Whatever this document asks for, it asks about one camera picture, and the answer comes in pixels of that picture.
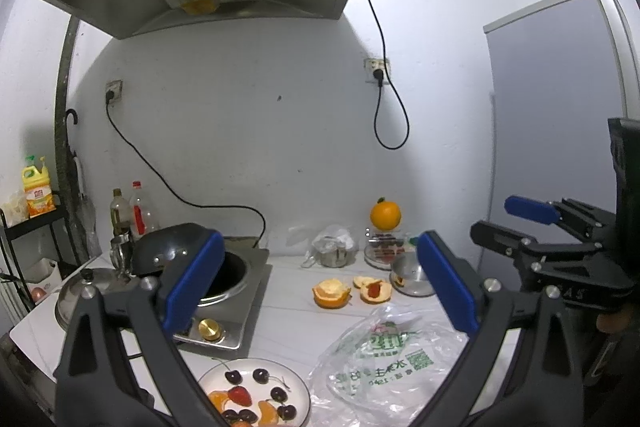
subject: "plastic bottle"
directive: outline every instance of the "plastic bottle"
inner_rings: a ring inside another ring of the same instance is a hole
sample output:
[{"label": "plastic bottle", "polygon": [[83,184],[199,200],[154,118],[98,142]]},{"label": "plastic bottle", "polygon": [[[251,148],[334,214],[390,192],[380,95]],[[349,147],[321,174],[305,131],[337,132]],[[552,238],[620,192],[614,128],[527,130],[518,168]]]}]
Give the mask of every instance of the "plastic bottle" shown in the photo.
[{"label": "plastic bottle", "polygon": [[133,209],[133,223],[131,232],[138,239],[143,235],[160,228],[158,225],[158,213],[151,200],[142,189],[142,183],[133,182],[133,195],[129,204]]},{"label": "plastic bottle", "polygon": [[109,211],[113,234],[120,235],[129,232],[133,221],[131,207],[129,201],[122,197],[122,191],[119,188],[113,189],[113,200],[109,205]]},{"label": "plastic bottle", "polygon": [[42,170],[34,165],[34,156],[27,156],[27,166],[22,169],[22,185],[27,199],[29,217],[39,216],[56,209],[53,203],[49,169],[44,165],[44,156],[40,158]]}]

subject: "plate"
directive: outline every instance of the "plate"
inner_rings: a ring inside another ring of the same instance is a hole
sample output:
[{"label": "plate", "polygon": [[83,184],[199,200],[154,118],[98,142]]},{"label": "plate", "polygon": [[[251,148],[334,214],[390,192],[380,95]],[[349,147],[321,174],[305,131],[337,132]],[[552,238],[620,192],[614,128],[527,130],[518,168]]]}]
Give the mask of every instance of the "plate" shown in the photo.
[{"label": "plate", "polygon": [[[255,369],[267,370],[270,375],[268,383],[258,383],[254,380],[253,373]],[[240,373],[242,381],[237,385],[244,387],[249,392],[252,399],[252,405],[250,407],[244,407],[229,400],[223,407],[224,410],[233,409],[234,411],[239,412],[242,409],[250,409],[257,416],[257,420],[253,423],[254,426],[257,426],[262,416],[258,407],[258,402],[269,400],[269,403],[276,409],[280,405],[293,405],[296,408],[296,416],[293,420],[285,421],[282,418],[278,418],[277,424],[269,423],[269,425],[300,427],[305,422],[311,409],[309,390],[302,378],[288,367],[265,359],[235,359],[230,360],[229,362],[220,363],[220,365],[209,369],[203,377],[198,380],[198,384],[207,396],[214,391],[228,392],[236,385],[234,383],[230,383],[226,379],[225,373],[227,371],[238,371]],[[286,391],[287,399],[282,404],[271,399],[270,393],[274,387],[279,387]]]}]

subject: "refrigerator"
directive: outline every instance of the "refrigerator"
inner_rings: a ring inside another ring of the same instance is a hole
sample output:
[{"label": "refrigerator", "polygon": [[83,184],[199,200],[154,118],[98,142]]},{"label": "refrigerator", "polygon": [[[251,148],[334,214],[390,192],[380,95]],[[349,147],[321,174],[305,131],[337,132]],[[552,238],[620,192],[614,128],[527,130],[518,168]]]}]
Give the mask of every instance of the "refrigerator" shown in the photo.
[{"label": "refrigerator", "polygon": [[[607,119],[640,119],[638,61],[616,0],[543,0],[484,28],[494,76],[489,221],[540,243],[575,243],[558,227],[504,210],[512,194],[573,198],[615,212]],[[513,261],[481,253],[479,272],[520,288]]]}]

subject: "electrical socket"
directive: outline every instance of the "electrical socket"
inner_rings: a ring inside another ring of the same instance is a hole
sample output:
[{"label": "electrical socket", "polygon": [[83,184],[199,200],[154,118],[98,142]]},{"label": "electrical socket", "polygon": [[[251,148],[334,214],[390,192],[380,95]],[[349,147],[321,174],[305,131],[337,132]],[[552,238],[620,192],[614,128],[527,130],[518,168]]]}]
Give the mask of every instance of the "electrical socket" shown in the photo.
[{"label": "electrical socket", "polygon": [[[389,74],[391,74],[391,62],[389,62],[389,59],[387,58],[386,60],[386,68],[389,72]],[[384,80],[383,80],[383,84],[388,84],[389,83],[389,79],[386,76],[386,71],[385,71],[385,61],[382,58],[365,58],[364,60],[364,70],[365,70],[365,74],[366,76],[366,83],[367,84],[376,84],[378,85],[378,81],[374,78],[373,76],[373,72],[375,70],[382,70],[383,74],[384,74]]]},{"label": "electrical socket", "polygon": [[113,93],[113,98],[109,103],[117,102],[122,98],[122,80],[112,80],[111,82],[107,82],[107,85],[104,89],[105,95],[108,92]]}]

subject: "black shelf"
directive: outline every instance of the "black shelf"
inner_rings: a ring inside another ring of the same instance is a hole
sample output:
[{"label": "black shelf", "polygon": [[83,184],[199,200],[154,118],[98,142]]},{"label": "black shelf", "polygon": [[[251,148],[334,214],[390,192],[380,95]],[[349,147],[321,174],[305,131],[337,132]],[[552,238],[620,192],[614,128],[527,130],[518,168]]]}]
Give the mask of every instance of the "black shelf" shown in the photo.
[{"label": "black shelf", "polygon": [[[6,218],[4,216],[4,212],[2,208],[0,208],[0,225],[4,229],[4,237],[9,246],[9,253],[11,254],[11,258],[14,261],[15,270],[18,272],[17,275],[14,275],[14,271],[11,268],[11,263],[9,263],[9,258],[7,257],[6,251],[4,249],[4,242],[2,238],[0,238],[0,249],[2,250],[2,257],[4,257],[4,263],[6,264],[7,270],[9,271],[9,275],[17,277],[20,281],[20,286],[18,286],[17,280],[13,281],[15,290],[18,292],[20,299],[24,302],[27,309],[30,307],[33,309],[35,307],[35,302],[31,298],[31,292],[29,291],[29,287],[27,286],[27,282],[24,279],[24,275],[22,274],[22,268],[20,267],[20,263],[18,263],[18,258],[15,254],[14,250],[14,240],[26,235],[34,230],[41,229],[42,227],[49,227],[49,232],[51,234],[51,238],[53,239],[53,245],[56,247],[56,252],[58,253],[58,269],[60,270],[60,277],[64,279],[71,272],[76,270],[80,266],[80,259],[78,257],[78,250],[76,250],[76,245],[74,244],[73,237],[69,232],[69,216],[66,212],[65,205],[62,204],[60,200],[60,195],[57,192],[54,192],[54,195],[58,197],[58,203],[56,204],[56,209],[46,214],[40,214],[39,216],[31,217],[26,221],[18,223],[12,227],[8,227],[6,223]],[[56,233],[53,229],[53,223],[58,221],[59,219],[64,219],[65,221],[65,230],[66,235],[69,238],[69,244],[71,245],[71,251],[74,254],[74,259],[76,261],[76,265],[66,263],[62,261],[62,254],[60,253],[60,247],[58,246],[58,240],[56,238]]]}]

